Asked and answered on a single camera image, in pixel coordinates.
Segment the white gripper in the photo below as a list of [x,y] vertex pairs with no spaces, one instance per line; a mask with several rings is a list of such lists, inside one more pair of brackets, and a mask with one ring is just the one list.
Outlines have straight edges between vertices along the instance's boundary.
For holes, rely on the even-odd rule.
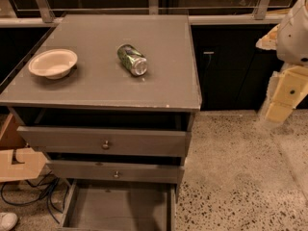
[[280,25],[259,38],[255,46],[275,50],[279,60],[292,64],[276,76],[277,85],[269,98],[265,119],[284,122],[308,95],[308,0],[297,0]]

